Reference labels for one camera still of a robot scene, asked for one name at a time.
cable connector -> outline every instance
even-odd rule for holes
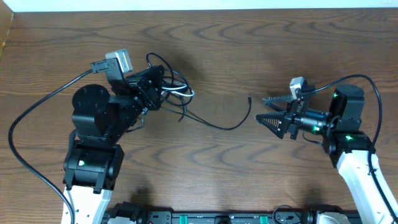
[[[93,73],[106,72],[110,69],[108,60],[93,62],[90,65]]]

white backdrop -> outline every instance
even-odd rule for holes
[[[398,7],[398,0],[3,0],[14,12]]]

white cable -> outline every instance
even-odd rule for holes
[[[192,90],[192,94],[191,95],[183,94],[183,93],[180,93],[180,92],[177,92],[177,91],[172,91],[172,93],[180,95],[180,96],[188,96],[188,97],[189,96],[195,96],[195,91],[193,91],[193,90]]]
[[[163,90],[181,90],[183,88],[187,87],[187,84],[184,84],[184,86],[176,87],[176,88],[167,88],[167,87],[162,87]]]

wood grain tabletop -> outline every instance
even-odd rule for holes
[[[355,73],[381,92],[376,144],[384,177],[398,197],[398,9],[17,13],[0,61],[0,222],[60,223],[62,201],[12,155],[11,123],[44,95],[90,69],[106,52],[128,49],[136,72],[156,52],[186,76],[197,95],[188,109],[233,131],[210,129],[166,110],[119,141],[125,156],[109,206],[128,201],[174,210],[268,211],[280,204],[327,203],[354,210],[353,198],[323,149],[280,140],[254,115],[262,98],[289,93],[293,77],[317,87]],[[366,80],[361,129],[373,137],[377,101]],[[22,156],[61,189],[80,87],[106,86],[92,74],[40,105],[14,132]],[[327,110],[334,88],[310,107]]]

green strip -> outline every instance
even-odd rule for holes
[[[268,224],[268,217],[267,216],[260,216],[260,224]]]
[[[180,215],[180,224],[188,224],[188,215]]]

